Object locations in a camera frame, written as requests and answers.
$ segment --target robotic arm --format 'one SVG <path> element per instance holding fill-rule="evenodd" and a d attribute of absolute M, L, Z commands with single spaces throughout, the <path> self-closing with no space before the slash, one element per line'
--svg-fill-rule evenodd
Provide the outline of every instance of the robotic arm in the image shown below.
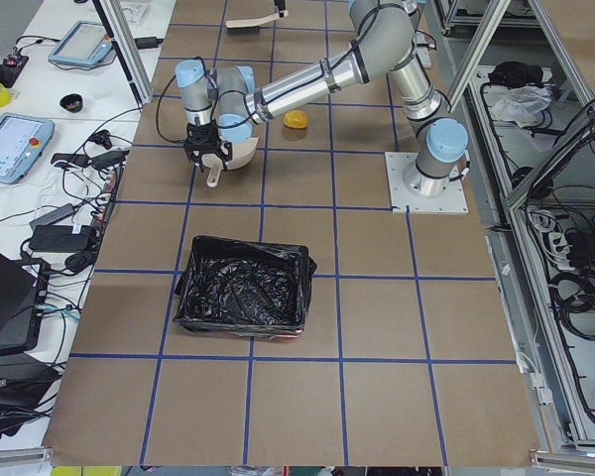
<path fill-rule="evenodd" d="M 262 87 L 254 87 L 253 71 L 247 66 L 207 72 L 200 59 L 179 63 L 177 82 L 188 122 L 185 150 L 190 160 L 202 166 L 202 156 L 213 153 L 226 169 L 231 159 L 231 146 L 226 145 L 247 141 L 255 125 L 387 74 L 419 142 L 420 152 L 406 171 L 405 182 L 422 196 L 440 195 L 465 152 L 468 136 L 448 117 L 445 101 L 417 58 L 417 2 L 349 0 L 348 7 L 357 37 L 346 51 Z M 217 121 L 212 119 L 216 105 Z"/>

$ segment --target tiled table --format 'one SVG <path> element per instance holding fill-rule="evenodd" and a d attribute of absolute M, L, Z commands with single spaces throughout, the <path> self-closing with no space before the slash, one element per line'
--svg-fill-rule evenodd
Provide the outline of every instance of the tiled table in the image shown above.
<path fill-rule="evenodd" d="M 181 58 L 247 63 L 265 83 L 354 37 L 331 0 L 290 3 L 257 36 L 221 29 L 267 3 L 179 1 L 156 89 Z M 259 128 L 253 162 L 216 189 L 147 108 L 46 437 L 55 463 L 529 465 L 536 432 L 471 193 L 466 216 L 390 210 L 383 153 L 416 146 L 393 96 L 386 80 L 353 86 L 305 106 L 303 134 Z M 181 137 L 179 100 L 162 113 Z M 307 245 L 304 335 L 173 324 L 198 234 Z"/>

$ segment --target bin lined with black bag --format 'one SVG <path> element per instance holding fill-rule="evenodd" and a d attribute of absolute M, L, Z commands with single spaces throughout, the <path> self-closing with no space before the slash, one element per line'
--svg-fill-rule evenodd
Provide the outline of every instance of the bin lined with black bag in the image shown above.
<path fill-rule="evenodd" d="M 305 246 L 196 236 L 174 321 L 190 331 L 298 336 L 315 269 Z"/>

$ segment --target laptop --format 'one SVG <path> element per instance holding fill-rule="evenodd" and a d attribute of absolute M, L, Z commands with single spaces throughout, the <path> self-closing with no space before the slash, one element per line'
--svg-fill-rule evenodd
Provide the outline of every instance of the laptop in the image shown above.
<path fill-rule="evenodd" d="M 33 349 L 38 344 L 45 301 L 49 265 L 36 260 L 32 265 L 37 278 L 21 263 L 0 254 L 0 355 Z"/>

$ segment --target blue joint cap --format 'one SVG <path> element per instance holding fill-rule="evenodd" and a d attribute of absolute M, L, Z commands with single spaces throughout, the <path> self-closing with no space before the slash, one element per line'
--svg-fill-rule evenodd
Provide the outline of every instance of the blue joint cap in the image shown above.
<path fill-rule="evenodd" d="M 200 80 L 205 75 L 200 59 L 186 59 L 177 64 L 175 68 L 177 86 L 187 87 Z"/>
<path fill-rule="evenodd" d="M 225 141 L 232 143 L 245 142 L 251 137 L 254 128 L 248 122 L 244 122 L 245 118 L 238 114 L 221 114 L 218 118 L 218 127 L 226 129 L 220 129 L 220 135 Z"/>
<path fill-rule="evenodd" d="M 236 66 L 236 69 L 240 71 L 240 75 L 245 80 L 247 86 L 247 92 L 254 92 L 256 89 L 256 80 L 254 78 L 254 70 L 250 66 Z"/>
<path fill-rule="evenodd" d="M 454 119 L 439 119 L 429 126 L 425 141 L 431 154 L 444 164 L 460 159 L 467 149 L 467 130 Z"/>

